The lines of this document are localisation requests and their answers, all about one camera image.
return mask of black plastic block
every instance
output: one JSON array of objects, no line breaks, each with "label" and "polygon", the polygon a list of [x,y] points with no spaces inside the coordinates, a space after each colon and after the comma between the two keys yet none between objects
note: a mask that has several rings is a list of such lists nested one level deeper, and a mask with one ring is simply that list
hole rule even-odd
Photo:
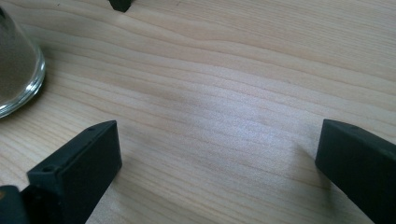
[{"label": "black plastic block", "polygon": [[47,207],[59,204],[49,214],[56,223],[85,223],[120,168],[117,123],[108,121],[86,129],[27,174],[34,190],[57,200],[46,200]]},{"label": "black plastic block", "polygon": [[132,0],[110,0],[110,4],[114,10],[126,12],[132,4]]},{"label": "black plastic block", "polygon": [[325,119],[316,166],[375,223],[396,223],[396,146]]}]

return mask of clear drinking glass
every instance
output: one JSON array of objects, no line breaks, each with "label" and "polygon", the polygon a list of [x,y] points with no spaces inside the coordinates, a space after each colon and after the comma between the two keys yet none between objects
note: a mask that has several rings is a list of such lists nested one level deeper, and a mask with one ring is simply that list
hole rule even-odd
[{"label": "clear drinking glass", "polygon": [[44,74],[40,48],[0,7],[0,118],[36,94]]}]

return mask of light wood surface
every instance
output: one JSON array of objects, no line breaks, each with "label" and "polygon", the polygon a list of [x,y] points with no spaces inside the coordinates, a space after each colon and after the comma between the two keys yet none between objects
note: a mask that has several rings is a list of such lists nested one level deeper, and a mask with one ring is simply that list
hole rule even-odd
[{"label": "light wood surface", "polygon": [[116,119],[123,167],[88,223],[371,223],[314,158],[326,118],[396,143],[395,1],[0,4],[47,62],[0,119],[0,185]]}]

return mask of black object edge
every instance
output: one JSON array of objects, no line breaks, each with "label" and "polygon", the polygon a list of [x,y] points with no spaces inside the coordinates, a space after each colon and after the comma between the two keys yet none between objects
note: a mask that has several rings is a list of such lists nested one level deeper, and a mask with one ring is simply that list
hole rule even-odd
[{"label": "black object edge", "polygon": [[315,164],[374,223],[396,223],[395,145],[325,119]]},{"label": "black object edge", "polygon": [[114,10],[126,12],[132,4],[132,0],[109,0]]},{"label": "black object edge", "polygon": [[85,223],[121,166],[117,122],[91,126],[30,170],[21,195],[16,187],[0,188],[12,199],[0,198],[0,221]]}]

